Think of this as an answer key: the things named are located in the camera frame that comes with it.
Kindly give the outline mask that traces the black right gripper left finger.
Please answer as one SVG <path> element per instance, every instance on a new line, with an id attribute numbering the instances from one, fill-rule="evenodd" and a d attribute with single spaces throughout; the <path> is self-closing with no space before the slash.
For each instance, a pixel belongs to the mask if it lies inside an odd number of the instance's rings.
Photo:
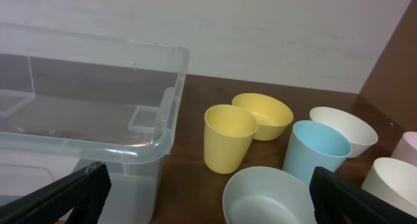
<path id="1" fill-rule="evenodd" d="M 1 223 L 98 223 L 111 180 L 105 163 L 94 162 L 41 189 L 1 206 Z"/>

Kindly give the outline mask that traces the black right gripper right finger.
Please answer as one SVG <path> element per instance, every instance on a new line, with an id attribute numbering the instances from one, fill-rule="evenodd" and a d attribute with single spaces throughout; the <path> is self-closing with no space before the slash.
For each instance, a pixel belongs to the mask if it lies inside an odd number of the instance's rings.
<path id="1" fill-rule="evenodd" d="M 416 224 L 416 217 L 316 167 L 309 192 L 318 224 Z"/>

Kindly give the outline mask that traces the white plastic bowl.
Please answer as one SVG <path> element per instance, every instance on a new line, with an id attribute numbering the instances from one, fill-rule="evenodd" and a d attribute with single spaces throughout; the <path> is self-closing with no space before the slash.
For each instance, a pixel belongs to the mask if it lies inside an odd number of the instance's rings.
<path id="1" fill-rule="evenodd" d="M 376 131 L 362 119 L 332 107 L 314 107 L 309 119 L 325 124 L 344 135 L 352 147 L 349 158 L 361 155 L 379 140 Z"/>

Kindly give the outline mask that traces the grey plastic bowl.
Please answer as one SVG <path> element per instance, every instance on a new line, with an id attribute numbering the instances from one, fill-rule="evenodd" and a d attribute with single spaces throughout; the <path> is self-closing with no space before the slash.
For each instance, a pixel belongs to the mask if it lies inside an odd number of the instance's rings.
<path id="1" fill-rule="evenodd" d="M 314 224 L 315 209 L 305 183 L 282 170 L 249 167 L 235 173 L 222 197 L 226 223 Z"/>

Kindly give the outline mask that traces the yellow plastic bowl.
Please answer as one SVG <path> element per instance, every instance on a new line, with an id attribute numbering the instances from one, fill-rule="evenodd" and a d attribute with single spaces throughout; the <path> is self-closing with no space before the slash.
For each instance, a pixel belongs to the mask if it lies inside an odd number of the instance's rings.
<path id="1" fill-rule="evenodd" d="M 271 141 L 278 138 L 293 121 L 293 112 L 283 102 L 257 93 L 236 95 L 232 104 L 249 111 L 257 120 L 254 139 Z"/>

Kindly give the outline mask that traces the yellow plastic cup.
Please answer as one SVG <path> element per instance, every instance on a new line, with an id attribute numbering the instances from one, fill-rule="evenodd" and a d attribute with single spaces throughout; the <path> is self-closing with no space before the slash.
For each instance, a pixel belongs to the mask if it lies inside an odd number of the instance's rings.
<path id="1" fill-rule="evenodd" d="M 204 162 L 212 171 L 229 174 L 238 169 L 258 129 L 255 117 L 234 105 L 220 104 L 205 112 Z"/>

